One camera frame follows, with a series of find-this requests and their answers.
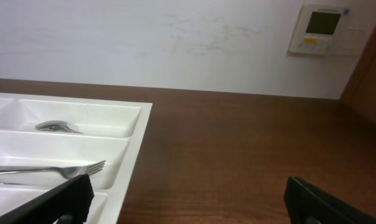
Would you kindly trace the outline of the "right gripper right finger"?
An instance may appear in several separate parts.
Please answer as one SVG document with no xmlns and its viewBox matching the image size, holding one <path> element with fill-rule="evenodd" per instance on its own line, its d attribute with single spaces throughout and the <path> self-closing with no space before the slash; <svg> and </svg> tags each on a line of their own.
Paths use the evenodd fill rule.
<svg viewBox="0 0 376 224">
<path fill-rule="evenodd" d="M 288 178 L 284 202 L 291 224 L 376 224 L 376 218 L 299 177 Z"/>
</svg>

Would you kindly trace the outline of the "large metal spoon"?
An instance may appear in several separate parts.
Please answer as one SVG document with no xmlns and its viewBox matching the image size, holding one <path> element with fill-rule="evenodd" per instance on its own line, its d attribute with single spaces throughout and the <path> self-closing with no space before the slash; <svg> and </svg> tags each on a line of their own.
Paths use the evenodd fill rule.
<svg viewBox="0 0 376 224">
<path fill-rule="evenodd" d="M 77 133 L 81 134 L 79 131 L 75 131 L 68 126 L 68 123 L 65 121 L 53 120 L 53 121 L 44 121 L 35 126 L 35 129 L 38 131 L 52 131 L 52 132 L 65 132 L 65 133 Z"/>
</svg>

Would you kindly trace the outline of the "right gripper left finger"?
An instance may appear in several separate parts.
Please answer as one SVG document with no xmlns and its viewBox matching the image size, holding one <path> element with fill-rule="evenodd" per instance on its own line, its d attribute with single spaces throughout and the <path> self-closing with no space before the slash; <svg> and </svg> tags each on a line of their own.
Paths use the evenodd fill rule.
<svg viewBox="0 0 376 224">
<path fill-rule="evenodd" d="M 0 224 L 83 224 L 94 191 L 89 175 L 78 175 L 0 216 Z"/>
</svg>

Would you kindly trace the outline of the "metal fork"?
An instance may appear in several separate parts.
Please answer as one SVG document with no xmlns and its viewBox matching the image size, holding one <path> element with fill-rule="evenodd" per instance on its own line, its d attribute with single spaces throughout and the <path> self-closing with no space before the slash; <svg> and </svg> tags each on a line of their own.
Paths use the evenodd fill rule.
<svg viewBox="0 0 376 224">
<path fill-rule="evenodd" d="M 0 166 L 0 175 L 19 174 L 28 172 L 57 172 L 64 179 L 72 179 L 78 175 L 93 175 L 101 171 L 106 161 L 100 161 L 87 166 L 46 167 L 46 166 Z"/>
</svg>

